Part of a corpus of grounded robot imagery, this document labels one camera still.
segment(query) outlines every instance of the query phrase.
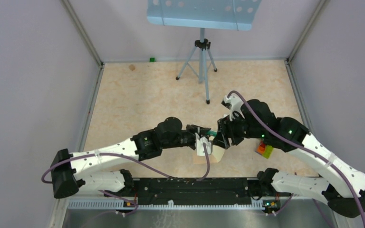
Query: wooden floor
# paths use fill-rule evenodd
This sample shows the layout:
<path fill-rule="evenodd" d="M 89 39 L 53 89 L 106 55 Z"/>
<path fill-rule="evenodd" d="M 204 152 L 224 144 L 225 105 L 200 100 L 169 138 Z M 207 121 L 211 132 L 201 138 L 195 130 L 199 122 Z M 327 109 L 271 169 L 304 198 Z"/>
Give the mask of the wooden floor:
<path fill-rule="evenodd" d="M 291 116 L 301 121 L 283 60 L 218 61 L 218 72 L 209 71 L 211 103 L 205 103 L 205 86 L 187 67 L 175 80 L 183 63 L 106 64 L 85 145 L 86 150 L 123 141 L 152 129 L 169 116 L 183 126 L 195 124 L 217 129 L 217 120 L 228 113 L 220 104 L 231 90 L 247 100 L 266 102 L 277 117 Z M 198 63 L 192 62 L 195 69 Z M 209 177 L 255 177 L 258 171 L 277 168 L 298 175 L 317 174 L 303 162 L 275 149 L 267 160 L 254 152 L 255 139 L 229 148 L 219 163 L 211 165 Z M 200 177 L 205 164 L 193 164 L 193 150 L 164 150 L 160 157 L 145 163 L 177 177 Z M 159 174 L 134 163 L 113 167 L 127 169 L 134 177 L 159 177 Z"/>

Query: light blue music stand panel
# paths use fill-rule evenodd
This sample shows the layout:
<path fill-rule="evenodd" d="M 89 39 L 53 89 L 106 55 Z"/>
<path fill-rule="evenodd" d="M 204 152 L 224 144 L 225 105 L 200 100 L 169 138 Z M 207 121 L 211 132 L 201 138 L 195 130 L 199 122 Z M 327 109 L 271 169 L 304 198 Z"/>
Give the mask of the light blue music stand panel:
<path fill-rule="evenodd" d="M 248 31 L 261 0 L 148 0 L 147 19 L 157 25 Z"/>

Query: tripod leg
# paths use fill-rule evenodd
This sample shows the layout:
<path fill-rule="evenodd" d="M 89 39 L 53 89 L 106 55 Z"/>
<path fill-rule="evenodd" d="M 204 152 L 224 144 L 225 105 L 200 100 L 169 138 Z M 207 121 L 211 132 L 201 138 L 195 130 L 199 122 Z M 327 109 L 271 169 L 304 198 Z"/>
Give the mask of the tripod leg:
<path fill-rule="evenodd" d="M 204 52 L 202 49 L 199 49 L 199 80 L 198 83 L 202 83 L 203 81 L 203 54 Z"/>
<path fill-rule="evenodd" d="M 211 63 L 213 65 L 213 71 L 214 72 L 218 72 L 218 69 L 216 68 L 216 65 L 215 65 L 215 61 L 213 60 L 213 56 L 212 56 L 211 50 L 209 50 L 209 49 L 208 49 L 208 54 L 209 54 L 209 58 L 211 59 Z"/>
<path fill-rule="evenodd" d="M 206 103 L 209 105 L 209 103 L 211 102 L 209 100 L 209 87 L 208 87 L 208 70 L 206 69 L 206 49 L 202 50 L 202 67 L 203 70 L 205 71 L 205 92 L 206 92 Z"/>
<path fill-rule="evenodd" d="M 181 74 L 184 72 L 185 68 L 187 67 L 188 62 L 190 61 L 191 57 L 194 55 L 194 52 L 196 50 L 196 47 L 194 46 L 193 49 L 191 50 L 190 56 L 188 57 L 188 59 L 185 61 L 184 65 L 181 68 L 180 73 L 178 74 L 178 76 L 175 78 L 175 80 L 180 79 Z"/>

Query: gray wall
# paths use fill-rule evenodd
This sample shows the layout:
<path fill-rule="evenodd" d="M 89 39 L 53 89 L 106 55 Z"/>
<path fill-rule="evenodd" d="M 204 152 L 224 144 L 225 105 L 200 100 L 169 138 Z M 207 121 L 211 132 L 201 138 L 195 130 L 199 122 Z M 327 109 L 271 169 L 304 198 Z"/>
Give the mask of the gray wall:
<path fill-rule="evenodd" d="M 97 73 L 59 0 L 0 0 L 0 228 L 48 224 L 40 177 L 76 148 Z"/>
<path fill-rule="evenodd" d="M 293 67 L 317 137 L 365 172 L 365 1 L 330 1 Z"/>
<path fill-rule="evenodd" d="M 147 0 L 70 2 L 105 62 L 185 59 L 199 39 L 199 28 L 150 24 Z M 207 29 L 205 36 L 217 59 L 287 57 L 318 2 L 262 0 L 252 30 Z"/>

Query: cable tie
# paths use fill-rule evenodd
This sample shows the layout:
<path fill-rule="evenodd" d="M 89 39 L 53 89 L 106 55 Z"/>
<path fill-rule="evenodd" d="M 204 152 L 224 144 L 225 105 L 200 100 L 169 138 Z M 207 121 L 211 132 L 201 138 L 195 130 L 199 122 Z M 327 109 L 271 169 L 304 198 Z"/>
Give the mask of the cable tie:
<path fill-rule="evenodd" d="M 97 158 L 98 163 L 101 164 L 101 155 L 99 149 L 95 149 L 95 157 Z"/>
<path fill-rule="evenodd" d="M 332 165 L 332 163 L 335 161 L 335 159 L 337 158 L 337 156 L 334 153 L 331 153 L 331 155 L 328 158 L 328 162 L 325 163 L 325 165 L 323 166 L 323 168 L 328 168 Z"/>

